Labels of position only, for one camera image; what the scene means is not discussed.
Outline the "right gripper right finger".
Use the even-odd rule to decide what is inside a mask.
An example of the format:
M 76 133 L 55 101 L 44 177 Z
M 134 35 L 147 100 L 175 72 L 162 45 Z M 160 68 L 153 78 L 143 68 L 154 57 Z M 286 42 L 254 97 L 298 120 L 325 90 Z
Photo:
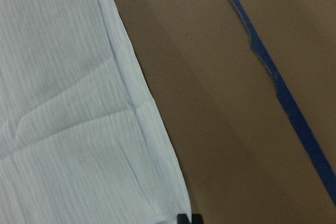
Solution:
M 192 214 L 191 224 L 203 224 L 203 217 L 201 214 Z

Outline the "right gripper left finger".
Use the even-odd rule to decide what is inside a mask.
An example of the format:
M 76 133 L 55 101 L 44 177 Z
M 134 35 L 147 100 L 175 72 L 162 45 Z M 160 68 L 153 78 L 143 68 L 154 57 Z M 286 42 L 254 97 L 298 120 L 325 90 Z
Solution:
M 178 214 L 176 218 L 177 224 L 190 224 L 187 214 Z

